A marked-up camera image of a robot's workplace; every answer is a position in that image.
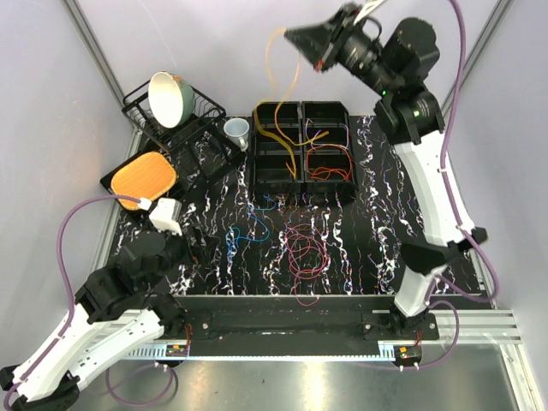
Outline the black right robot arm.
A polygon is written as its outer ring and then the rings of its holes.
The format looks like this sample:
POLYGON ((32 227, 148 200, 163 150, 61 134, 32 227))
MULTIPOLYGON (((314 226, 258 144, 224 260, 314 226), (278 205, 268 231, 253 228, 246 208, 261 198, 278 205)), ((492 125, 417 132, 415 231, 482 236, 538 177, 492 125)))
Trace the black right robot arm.
POLYGON ((420 328, 432 283, 487 232, 469 217, 448 155, 450 128, 425 79, 438 62, 437 35, 427 21, 408 17, 382 44, 363 30, 379 1, 345 3, 329 20, 286 30, 284 37, 325 72, 341 64, 380 97, 374 113, 412 183, 423 217, 424 238, 403 243, 405 271, 387 327, 399 339, 420 328))

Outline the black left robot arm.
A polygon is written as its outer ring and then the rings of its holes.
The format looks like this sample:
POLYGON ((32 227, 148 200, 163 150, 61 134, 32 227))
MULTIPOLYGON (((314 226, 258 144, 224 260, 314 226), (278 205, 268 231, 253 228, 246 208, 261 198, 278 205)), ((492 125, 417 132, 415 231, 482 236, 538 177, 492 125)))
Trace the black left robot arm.
POLYGON ((189 339, 188 312, 151 294, 179 265, 209 265, 217 240, 145 231, 76 292, 59 326, 25 362, 1 370, 7 410, 68 410, 80 393, 134 349, 157 338, 189 339))

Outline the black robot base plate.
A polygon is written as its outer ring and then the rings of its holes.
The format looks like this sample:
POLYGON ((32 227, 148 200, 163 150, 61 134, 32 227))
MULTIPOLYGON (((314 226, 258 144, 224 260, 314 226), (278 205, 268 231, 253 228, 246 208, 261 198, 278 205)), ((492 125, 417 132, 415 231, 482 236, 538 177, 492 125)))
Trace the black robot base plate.
POLYGON ((376 355, 380 343, 439 339, 432 313, 404 331, 390 329, 390 296, 322 296, 312 305, 289 295, 186 296, 178 302, 192 326, 192 360, 346 360, 376 355))

